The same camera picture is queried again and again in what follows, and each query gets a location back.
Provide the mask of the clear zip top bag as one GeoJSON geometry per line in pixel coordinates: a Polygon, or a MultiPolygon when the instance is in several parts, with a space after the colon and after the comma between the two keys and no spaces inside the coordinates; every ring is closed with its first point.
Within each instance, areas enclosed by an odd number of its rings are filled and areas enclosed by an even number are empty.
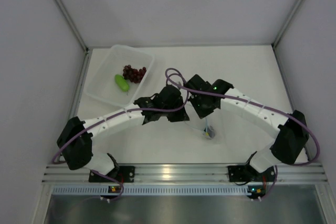
{"type": "Polygon", "coordinates": [[[221,139],[221,135],[214,128],[214,124],[209,117],[199,119],[196,125],[190,123],[190,121],[184,121],[184,124],[196,132],[203,140],[218,144],[221,139]]]}

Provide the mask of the fake purple grape bunch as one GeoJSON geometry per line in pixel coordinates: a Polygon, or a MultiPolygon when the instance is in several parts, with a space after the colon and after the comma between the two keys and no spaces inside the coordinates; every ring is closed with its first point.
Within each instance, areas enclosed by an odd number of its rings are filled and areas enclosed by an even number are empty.
{"type": "Polygon", "coordinates": [[[123,68],[123,77],[132,83],[140,83],[146,74],[146,67],[140,69],[132,68],[131,65],[126,65],[123,68]]]}

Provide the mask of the fake green vegetable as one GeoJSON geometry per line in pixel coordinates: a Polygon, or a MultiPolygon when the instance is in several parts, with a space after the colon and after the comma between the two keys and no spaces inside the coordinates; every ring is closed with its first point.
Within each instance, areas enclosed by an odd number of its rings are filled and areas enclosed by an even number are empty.
{"type": "Polygon", "coordinates": [[[115,75],[114,81],[122,92],[126,92],[126,93],[129,92],[130,86],[122,75],[120,74],[115,75]]]}

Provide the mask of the fake dark blue fruit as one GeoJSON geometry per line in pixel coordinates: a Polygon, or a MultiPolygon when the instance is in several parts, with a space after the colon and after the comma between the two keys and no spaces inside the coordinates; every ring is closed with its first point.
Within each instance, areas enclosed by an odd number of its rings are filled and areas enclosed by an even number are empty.
{"type": "Polygon", "coordinates": [[[216,131],[212,126],[208,126],[204,129],[203,135],[206,139],[213,139],[216,136],[216,131]]]}

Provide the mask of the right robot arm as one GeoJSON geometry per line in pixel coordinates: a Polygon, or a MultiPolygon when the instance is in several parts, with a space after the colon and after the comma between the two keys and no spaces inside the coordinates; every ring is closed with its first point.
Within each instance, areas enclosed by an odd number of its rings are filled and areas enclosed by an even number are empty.
{"type": "Polygon", "coordinates": [[[250,180],[258,180],[265,170],[280,163],[294,165],[309,139],[304,128],[307,125],[305,116],[297,110],[292,114],[270,111],[222,79],[209,83],[196,74],[184,87],[191,93],[189,101],[199,118],[207,117],[215,109],[225,110],[259,127],[274,139],[248,159],[245,174],[250,180]]]}

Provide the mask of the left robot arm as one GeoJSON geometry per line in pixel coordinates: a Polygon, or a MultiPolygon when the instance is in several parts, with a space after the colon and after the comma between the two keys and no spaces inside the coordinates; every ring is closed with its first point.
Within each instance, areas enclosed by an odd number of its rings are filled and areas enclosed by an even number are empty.
{"type": "Polygon", "coordinates": [[[138,98],[110,114],[88,120],[80,120],[77,116],[71,118],[57,145],[70,170],[86,168],[112,182],[118,177],[119,164],[111,154],[98,151],[94,145],[107,141],[118,132],[155,122],[161,117],[166,117],[169,122],[189,120],[181,92],[172,85],[151,97],[138,98]]]}

